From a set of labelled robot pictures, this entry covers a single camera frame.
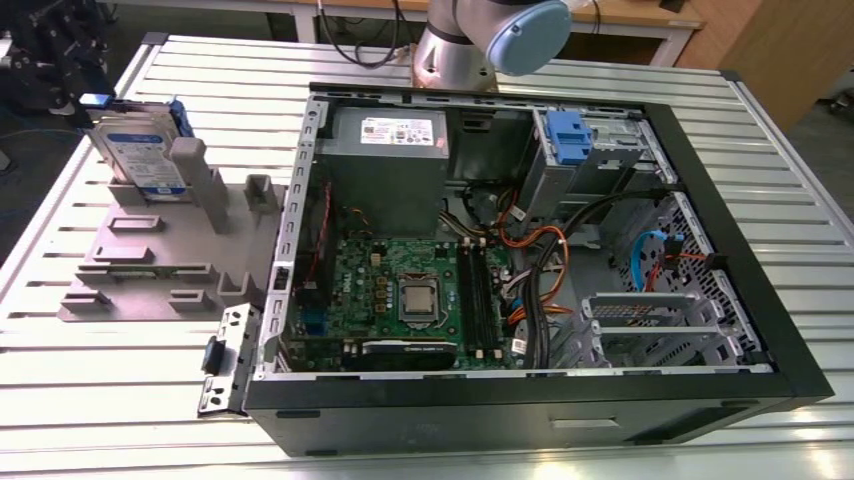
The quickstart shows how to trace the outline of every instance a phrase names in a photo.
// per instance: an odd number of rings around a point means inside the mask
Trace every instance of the ram slot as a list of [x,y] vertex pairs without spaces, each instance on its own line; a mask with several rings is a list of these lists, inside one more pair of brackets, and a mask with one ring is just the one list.
[[486,248],[473,248],[473,274],[475,278],[475,298],[478,311],[478,330],[481,332],[481,347],[483,350],[498,348],[498,332],[495,325],[495,310],[493,307],[493,277],[486,264]]
[[481,348],[478,332],[478,304],[475,303],[474,262],[471,248],[461,245],[457,248],[457,275],[459,288],[461,312],[463,314],[463,339],[466,351],[474,352]]

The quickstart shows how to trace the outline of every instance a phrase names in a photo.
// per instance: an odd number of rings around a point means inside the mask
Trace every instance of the cpu socket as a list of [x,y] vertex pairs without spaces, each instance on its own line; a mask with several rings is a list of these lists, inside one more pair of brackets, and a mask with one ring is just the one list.
[[439,320],[439,278],[430,273],[398,275],[399,318],[410,328],[423,329]]

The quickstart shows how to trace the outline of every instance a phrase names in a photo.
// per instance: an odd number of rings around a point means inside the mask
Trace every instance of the slotted aluminum tabletop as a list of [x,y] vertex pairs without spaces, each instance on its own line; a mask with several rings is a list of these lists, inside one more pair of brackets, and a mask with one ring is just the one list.
[[[379,51],[369,51],[369,60]],[[327,46],[171,37],[140,47],[119,92],[138,100],[179,96],[227,181],[266,173],[286,183],[309,82],[409,85],[409,75],[403,63],[363,70]],[[55,317],[112,201],[111,172],[83,140],[0,271],[0,472],[159,479],[854,477],[852,225],[749,92],[717,72],[567,61],[501,82],[505,92],[673,105],[837,396],[678,447],[290,460],[251,421],[196,420],[199,365],[217,321],[67,324]]]

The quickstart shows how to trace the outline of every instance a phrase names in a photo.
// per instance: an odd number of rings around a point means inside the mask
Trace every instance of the motherboard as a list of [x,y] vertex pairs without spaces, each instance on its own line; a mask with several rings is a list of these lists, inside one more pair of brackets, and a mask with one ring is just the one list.
[[506,272],[502,248],[341,241],[331,305],[302,311],[307,370],[346,370],[371,349],[402,351],[414,345],[434,350],[434,361],[445,353],[453,369],[511,368],[498,295]]

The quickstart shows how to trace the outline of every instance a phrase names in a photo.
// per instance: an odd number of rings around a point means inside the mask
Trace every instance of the blue drive bay latch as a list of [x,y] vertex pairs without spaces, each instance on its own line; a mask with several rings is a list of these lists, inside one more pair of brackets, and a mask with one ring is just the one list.
[[561,165],[581,165],[593,150],[593,130],[578,112],[547,112],[546,132]]

